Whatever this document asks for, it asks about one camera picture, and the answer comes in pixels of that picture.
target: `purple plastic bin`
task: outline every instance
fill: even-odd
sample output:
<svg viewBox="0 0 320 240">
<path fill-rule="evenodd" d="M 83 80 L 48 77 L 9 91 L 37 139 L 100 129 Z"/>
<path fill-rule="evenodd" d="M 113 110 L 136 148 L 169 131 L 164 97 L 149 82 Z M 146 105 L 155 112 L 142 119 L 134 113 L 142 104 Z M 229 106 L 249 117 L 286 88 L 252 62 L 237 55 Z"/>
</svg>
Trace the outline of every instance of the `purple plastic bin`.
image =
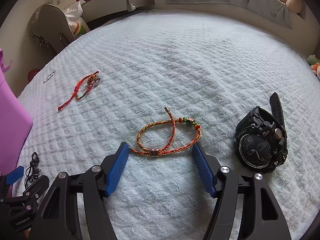
<svg viewBox="0 0 320 240">
<path fill-rule="evenodd" d="M 3 51 L 0 48 L 0 174 L 13 171 L 20 151 L 32 127 L 32 118 L 12 93 L 3 72 Z"/>
</svg>

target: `watch dial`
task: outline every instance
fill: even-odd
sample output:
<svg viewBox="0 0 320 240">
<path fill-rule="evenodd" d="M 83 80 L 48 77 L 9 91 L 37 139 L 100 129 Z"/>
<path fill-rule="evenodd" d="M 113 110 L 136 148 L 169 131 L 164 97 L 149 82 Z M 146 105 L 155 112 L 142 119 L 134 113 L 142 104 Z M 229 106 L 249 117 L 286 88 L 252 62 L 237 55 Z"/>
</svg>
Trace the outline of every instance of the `watch dial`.
<svg viewBox="0 0 320 240">
<path fill-rule="evenodd" d="M 244 135 L 240 140 L 239 151 L 244 161 L 257 169 L 268 166 L 271 159 L 269 144 L 258 135 Z"/>
</svg>

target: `bracelet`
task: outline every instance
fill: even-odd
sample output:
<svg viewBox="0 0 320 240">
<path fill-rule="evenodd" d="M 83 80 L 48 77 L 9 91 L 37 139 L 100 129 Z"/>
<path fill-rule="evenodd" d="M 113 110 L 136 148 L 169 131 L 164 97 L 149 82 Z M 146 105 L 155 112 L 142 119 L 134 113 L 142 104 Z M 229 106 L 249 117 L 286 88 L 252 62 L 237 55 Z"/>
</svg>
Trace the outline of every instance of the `bracelet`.
<svg viewBox="0 0 320 240">
<path fill-rule="evenodd" d="M 94 86 L 96 87 L 97 85 L 100 84 L 100 77 L 98 77 L 96 74 L 98 74 L 99 71 L 96 71 L 93 74 L 90 74 L 86 77 L 84 77 L 82 80 L 80 80 L 77 85 L 75 86 L 74 92 L 72 93 L 70 99 L 65 102 L 62 106 L 58 107 L 58 111 L 60 111 L 62 108 L 64 108 L 65 106 L 67 106 L 71 100 L 76 96 L 77 100 L 80 100 L 81 98 L 83 98 L 90 90 L 91 88 Z M 84 92 L 84 94 L 81 97 L 78 97 L 77 92 L 79 91 L 80 85 L 88 78 L 88 82 L 87 84 L 89 85 L 89 87 L 87 88 L 86 92 Z"/>
<path fill-rule="evenodd" d="M 185 118 L 185 117 L 181 118 L 180 117 L 178 119 L 174 119 L 173 115 L 171 114 L 171 112 L 169 110 L 169 108 L 165 107 L 164 109 L 168 113 L 168 115 L 170 117 L 170 120 L 153 122 L 153 123 L 150 123 L 150 124 L 146 125 L 145 127 L 143 127 L 140 130 L 140 132 L 138 133 L 138 135 L 137 135 L 137 144 L 138 144 L 139 148 L 141 150 L 143 150 L 143 152 L 139 152 L 139 151 L 129 147 L 129 149 L 132 152 L 134 152 L 134 153 L 136 153 L 138 155 L 147 155 L 147 156 L 151 156 L 151 157 L 158 157 L 159 155 L 168 155 L 168 154 L 171 154 L 171 153 L 177 153 L 177 152 L 180 152 L 180 151 L 184 151 L 184 150 L 188 149 L 189 147 L 191 147 L 192 145 L 194 145 L 200 139 L 201 126 L 198 123 L 196 123 L 196 121 L 193 118 Z M 172 124 L 172 133 L 171 133 L 171 136 L 170 136 L 170 139 L 169 139 L 168 143 L 162 149 L 158 149 L 158 148 L 147 149 L 147 148 L 142 146 L 140 138 L 141 138 L 141 135 L 145 132 L 146 129 L 148 129 L 148 128 L 152 127 L 152 126 L 155 126 L 155 125 L 160 125 L 160 124 L 165 124 L 165 123 L 170 123 L 170 122 Z M 197 135 L 189 144 L 187 144 L 187 145 L 185 145 L 183 147 L 180 147 L 178 149 L 175 149 L 175 150 L 166 151 L 166 149 L 173 142 L 173 139 L 174 139 L 174 136 L 175 136 L 175 132 L 176 132 L 176 122 L 186 123 L 187 125 L 192 125 L 196 129 Z"/>
</svg>

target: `black sports watch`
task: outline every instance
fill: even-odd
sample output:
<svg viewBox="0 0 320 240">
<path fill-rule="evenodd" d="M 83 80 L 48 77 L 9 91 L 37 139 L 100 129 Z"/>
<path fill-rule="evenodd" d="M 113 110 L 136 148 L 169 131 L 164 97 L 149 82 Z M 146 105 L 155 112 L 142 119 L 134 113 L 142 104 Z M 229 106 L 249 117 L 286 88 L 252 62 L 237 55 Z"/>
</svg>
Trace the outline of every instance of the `black sports watch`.
<svg viewBox="0 0 320 240">
<path fill-rule="evenodd" d="M 270 97 L 272 115 L 256 106 L 237 125 L 234 141 L 241 163 L 260 173 L 273 172 L 287 159 L 287 132 L 280 99 Z"/>
</svg>

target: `white blanket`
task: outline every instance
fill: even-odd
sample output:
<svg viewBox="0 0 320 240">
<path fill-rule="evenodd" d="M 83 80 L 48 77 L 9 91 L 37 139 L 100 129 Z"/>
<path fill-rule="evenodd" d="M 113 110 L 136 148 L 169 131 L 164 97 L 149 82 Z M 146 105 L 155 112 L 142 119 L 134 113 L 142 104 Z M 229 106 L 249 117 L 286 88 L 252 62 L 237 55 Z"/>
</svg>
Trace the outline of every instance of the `white blanket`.
<svg viewBox="0 0 320 240">
<path fill-rule="evenodd" d="M 56 74 L 43 84 L 53 70 Z M 96 70 L 101 84 L 58 112 L 76 83 Z M 18 165 L 27 168 L 36 151 L 50 182 L 61 171 L 85 172 L 114 154 L 122 141 L 137 147 L 139 130 L 169 119 L 163 109 L 168 106 L 175 117 L 201 124 L 201 144 L 220 164 L 251 175 L 234 155 L 234 130 L 257 105 L 271 112 L 269 96 L 277 92 L 289 155 L 265 178 L 292 239 L 298 239 L 320 209 L 319 91 L 305 59 L 271 34 L 220 16 L 144 12 L 80 37 L 25 88 L 19 101 L 34 124 Z M 173 148 L 196 135 L 184 124 L 177 127 Z M 170 132 L 170 125 L 150 129 L 142 143 L 160 148 Z M 13 190 L 14 195 L 23 191 L 23 183 Z M 215 204 L 191 149 L 153 159 L 130 154 L 117 190 L 105 202 L 119 240 L 202 239 Z M 230 239 L 237 238 L 241 207 L 239 200 Z M 79 217 L 83 226 L 83 208 Z M 82 232 L 87 239 L 84 226 Z"/>
</svg>

